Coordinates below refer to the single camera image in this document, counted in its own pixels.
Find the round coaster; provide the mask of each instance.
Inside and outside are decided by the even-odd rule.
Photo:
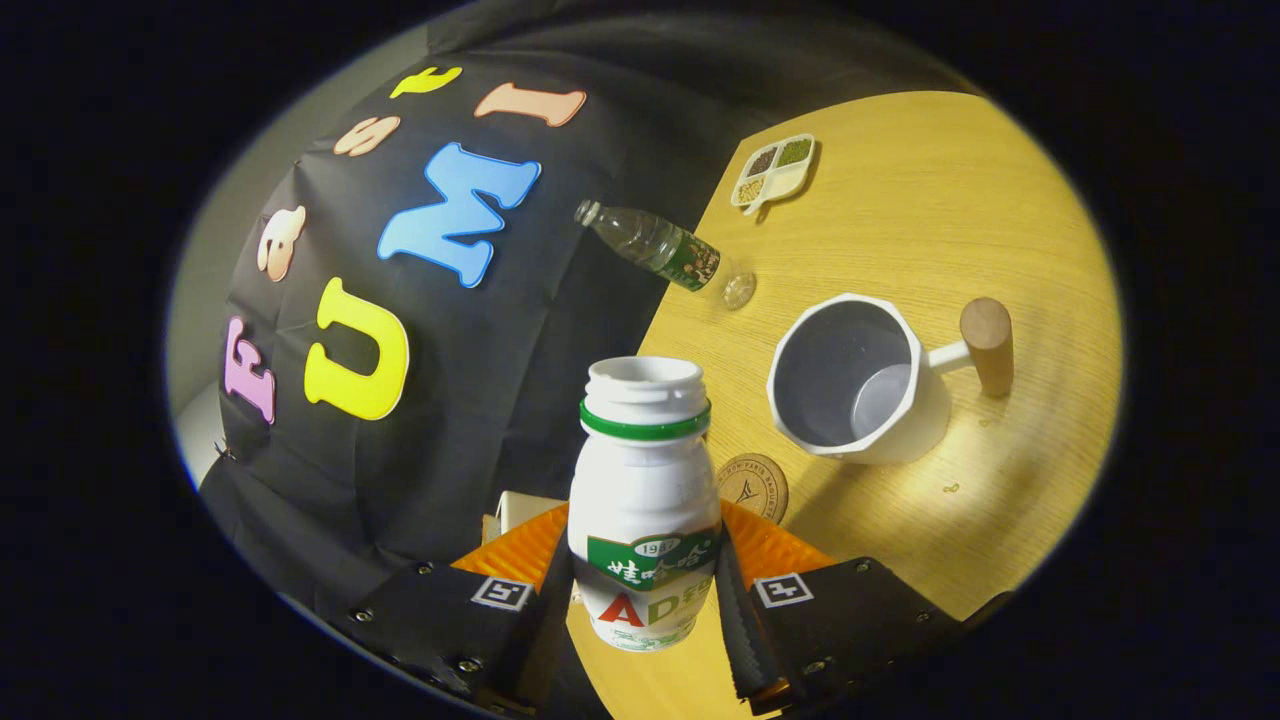
[[[754,452],[739,455],[721,468],[716,475],[721,497],[781,523],[787,511],[787,478],[778,464]]]

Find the mug handle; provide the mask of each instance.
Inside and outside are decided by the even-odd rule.
[[[960,313],[964,340],[929,351],[928,363],[937,373],[973,365],[982,392],[1000,397],[1014,384],[1014,328],[1009,310],[989,297],[979,297]]]
[[[960,313],[960,337],[978,369],[982,392],[995,397],[1007,393],[1014,384],[1014,324],[1009,310],[989,297],[969,302]]]

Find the ad calcium milk bottle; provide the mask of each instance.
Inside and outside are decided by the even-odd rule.
[[[575,578],[604,642],[663,650],[694,629],[719,552],[703,370],[614,357],[588,375],[580,411],[589,437],[568,496]]]

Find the wooden table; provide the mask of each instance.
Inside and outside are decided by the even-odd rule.
[[[728,202],[742,164],[800,132],[819,143],[808,187],[742,217]],[[791,491],[783,528],[838,560],[876,557],[954,618],[1016,588],[1093,488],[1124,357],[1103,242],[1044,152],[977,96],[855,100],[744,140],[696,234],[755,269],[755,297],[727,311],[671,287],[639,354],[704,368],[716,468],[773,457]],[[945,375],[947,434],[908,465],[805,454],[773,427],[765,379],[800,313],[841,292],[890,300],[925,347],[959,340],[969,300],[1000,300],[1014,322],[1012,392],[979,395],[973,369]],[[568,625],[617,717],[751,716],[733,694],[714,593],[692,635],[658,653],[605,646],[581,605]]]

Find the bottle cap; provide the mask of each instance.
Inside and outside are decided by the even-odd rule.
[[[580,225],[590,227],[595,220],[595,214],[600,211],[600,202],[598,200],[584,200],[579,204],[577,210],[573,213],[573,220]]]

